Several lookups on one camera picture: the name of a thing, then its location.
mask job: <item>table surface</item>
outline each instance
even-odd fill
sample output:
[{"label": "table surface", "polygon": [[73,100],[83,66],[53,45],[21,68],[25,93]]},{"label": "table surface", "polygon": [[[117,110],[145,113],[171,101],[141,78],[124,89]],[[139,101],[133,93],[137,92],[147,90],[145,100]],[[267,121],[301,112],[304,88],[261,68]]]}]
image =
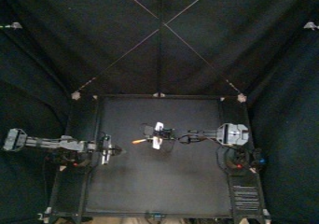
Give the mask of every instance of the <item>table surface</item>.
[{"label": "table surface", "polygon": [[93,170],[85,211],[228,216],[229,191],[216,165],[216,143],[187,146],[165,141],[160,150],[149,143],[131,144],[143,138],[143,123],[160,121],[177,135],[215,130],[221,124],[217,100],[105,98],[100,118],[99,131],[112,135],[124,153]]}]

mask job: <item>wire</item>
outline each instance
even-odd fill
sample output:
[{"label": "wire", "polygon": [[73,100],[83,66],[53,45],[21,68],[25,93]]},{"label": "wire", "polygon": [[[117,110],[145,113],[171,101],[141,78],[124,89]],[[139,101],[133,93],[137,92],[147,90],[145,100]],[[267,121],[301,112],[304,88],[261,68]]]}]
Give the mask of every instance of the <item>wire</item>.
[{"label": "wire", "polygon": [[[191,49],[191,51],[197,55],[197,57],[201,59],[201,61],[205,62],[205,64],[215,70],[215,66],[203,58],[203,56],[197,53],[197,51],[193,49],[193,47],[185,42],[185,40],[180,37],[180,35],[175,32],[175,30],[168,26],[168,22],[164,23],[164,26],[168,28],[168,30],[173,33],[173,35],[179,38],[179,40],[184,43],[184,45]],[[239,88],[235,86],[235,84],[229,81],[228,78],[225,78],[220,72],[219,72],[220,77],[224,79],[224,81],[227,82],[227,84],[233,88],[233,90],[237,93],[241,93],[241,91],[239,90]]]},{"label": "wire", "polygon": [[151,12],[151,10],[137,1],[137,0],[133,0],[141,7],[143,9],[157,19],[157,16]]},{"label": "wire", "polygon": [[168,24],[169,22],[172,22],[173,19],[175,19],[185,10],[188,10],[188,9],[193,6],[193,4],[195,4],[196,2],[199,2],[199,0],[196,0],[189,6],[187,6],[185,9],[183,9],[183,10],[177,13],[177,15],[167,22],[167,24]]},{"label": "wire", "polygon": [[48,205],[48,196],[47,196],[47,176],[45,176],[47,157],[48,157],[48,154],[45,155],[44,163],[43,163],[43,179],[44,179],[44,186],[45,186],[45,201],[47,201],[47,205]]},{"label": "wire", "polygon": [[96,80],[99,77],[101,77],[101,75],[105,73],[105,71],[145,42],[145,40],[148,40],[148,38],[149,38],[157,31],[159,31],[159,29],[156,29],[156,30],[141,40],[141,42],[140,42],[137,45],[135,45],[135,47],[133,47],[132,49],[129,49],[129,50],[123,54],[123,56],[121,56],[112,64],[109,64],[109,65],[104,68],[104,70],[99,73],[99,75],[96,75],[93,78],[91,78],[91,79],[85,82],[85,84],[84,84],[76,91],[83,90],[83,89],[92,83],[93,80]]}]

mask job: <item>black curtain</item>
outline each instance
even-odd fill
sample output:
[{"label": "black curtain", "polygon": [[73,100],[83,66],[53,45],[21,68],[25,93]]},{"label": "black curtain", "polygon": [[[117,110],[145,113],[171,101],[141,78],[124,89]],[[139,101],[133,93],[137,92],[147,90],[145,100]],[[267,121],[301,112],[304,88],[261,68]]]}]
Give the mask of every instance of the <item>black curtain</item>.
[{"label": "black curtain", "polygon": [[319,223],[318,57],[319,31],[303,29],[252,93],[253,138],[268,158],[261,180],[275,223]]},{"label": "black curtain", "polygon": [[[19,21],[0,0],[0,24]],[[0,139],[11,128],[56,138],[65,132],[67,90],[25,30],[0,30]],[[37,223],[47,208],[43,152],[0,152],[0,223]]]}]

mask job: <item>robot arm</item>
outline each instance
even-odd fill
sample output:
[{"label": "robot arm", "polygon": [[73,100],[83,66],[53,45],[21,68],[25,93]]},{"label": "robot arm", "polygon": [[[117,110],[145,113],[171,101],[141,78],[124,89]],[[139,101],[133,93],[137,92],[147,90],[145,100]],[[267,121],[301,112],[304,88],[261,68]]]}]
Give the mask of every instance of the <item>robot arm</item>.
[{"label": "robot arm", "polygon": [[96,143],[77,141],[65,135],[59,139],[31,137],[21,129],[11,129],[3,150],[7,152],[17,152],[24,147],[37,147],[47,151],[56,152],[57,156],[61,156],[57,160],[67,162],[75,162],[76,159],[68,159],[65,154],[69,154],[72,157],[79,157],[81,154],[99,152],[103,153],[101,164],[108,164],[109,157],[121,153],[121,148],[111,144],[111,135],[105,135],[101,141]]}]

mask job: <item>black fabric backdrop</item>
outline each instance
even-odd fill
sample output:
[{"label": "black fabric backdrop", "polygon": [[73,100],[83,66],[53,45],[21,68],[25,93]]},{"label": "black fabric backdrop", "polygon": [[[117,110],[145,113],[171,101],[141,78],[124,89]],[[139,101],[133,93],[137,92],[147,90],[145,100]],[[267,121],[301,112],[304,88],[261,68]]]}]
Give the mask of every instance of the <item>black fabric backdrop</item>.
[{"label": "black fabric backdrop", "polygon": [[[163,0],[161,13],[157,0],[137,1],[168,22],[196,0]],[[93,77],[81,92],[235,95],[229,79],[248,94],[255,140],[269,156],[269,211],[279,223],[319,222],[319,31],[303,29],[319,23],[318,0],[199,0],[168,26],[208,64],[167,27],[153,33],[159,19],[133,0],[0,2],[0,25],[24,26],[0,31],[1,139],[12,127],[61,135],[69,94]],[[23,223],[45,208],[36,155],[1,154],[0,222]]]}]

